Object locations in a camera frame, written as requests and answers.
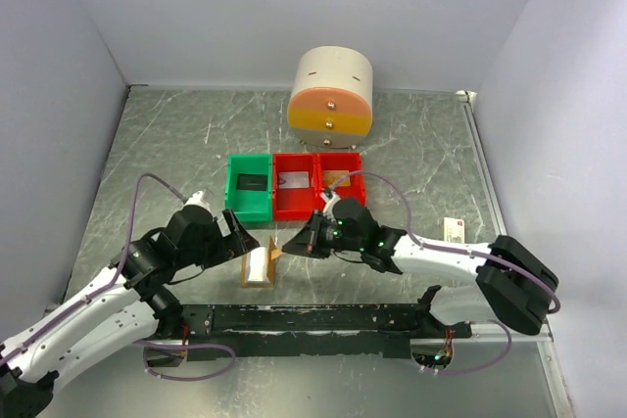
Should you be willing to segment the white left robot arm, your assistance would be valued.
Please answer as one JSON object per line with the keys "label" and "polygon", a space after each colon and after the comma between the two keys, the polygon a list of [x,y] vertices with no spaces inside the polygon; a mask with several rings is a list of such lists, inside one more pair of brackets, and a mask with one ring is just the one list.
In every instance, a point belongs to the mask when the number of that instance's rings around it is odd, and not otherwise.
{"label": "white left robot arm", "polygon": [[1,344],[1,414],[35,417],[54,393],[102,359],[144,339],[183,329],[183,306],[169,290],[188,267],[219,266],[259,247],[232,210],[229,228],[197,204],[132,241],[87,285],[33,326]]}

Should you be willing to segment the tan leather card holder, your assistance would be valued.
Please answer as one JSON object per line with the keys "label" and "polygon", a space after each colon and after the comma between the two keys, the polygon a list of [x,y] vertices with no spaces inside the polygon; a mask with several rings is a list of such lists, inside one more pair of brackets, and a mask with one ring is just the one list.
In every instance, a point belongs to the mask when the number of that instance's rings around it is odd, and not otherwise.
{"label": "tan leather card holder", "polygon": [[271,288],[276,281],[276,264],[283,251],[268,238],[265,246],[253,249],[242,257],[240,284],[244,288]]}

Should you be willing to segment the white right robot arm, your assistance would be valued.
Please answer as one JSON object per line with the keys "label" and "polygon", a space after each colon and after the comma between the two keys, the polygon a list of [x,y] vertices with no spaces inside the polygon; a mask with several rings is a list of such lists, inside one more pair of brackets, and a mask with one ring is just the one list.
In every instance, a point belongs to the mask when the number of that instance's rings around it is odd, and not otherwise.
{"label": "white right robot arm", "polygon": [[535,336],[558,309],[557,276],[515,238],[500,235],[480,244],[423,238],[378,223],[355,198],[314,211],[281,250],[317,259],[351,253],[380,273],[430,273],[460,282],[469,288],[467,295],[437,294],[416,313],[417,330],[430,338],[461,321],[492,319]]}

